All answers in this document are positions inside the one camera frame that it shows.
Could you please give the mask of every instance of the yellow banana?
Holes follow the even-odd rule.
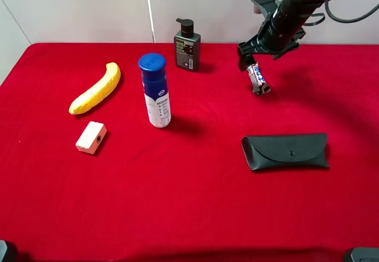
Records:
[[[117,86],[121,78],[120,68],[114,62],[108,63],[106,67],[107,71],[104,76],[72,102],[69,108],[70,114],[77,115],[87,112],[99,104]]]

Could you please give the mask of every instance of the red table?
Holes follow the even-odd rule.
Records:
[[[167,58],[173,119],[147,119],[137,61]],[[37,261],[341,261],[379,246],[379,46],[259,56],[256,97],[235,44],[35,44],[0,87],[0,239]],[[70,103],[117,62],[122,80],[82,116]],[[96,155],[75,142],[89,121]],[[253,173],[244,135],[326,132],[329,170]]]

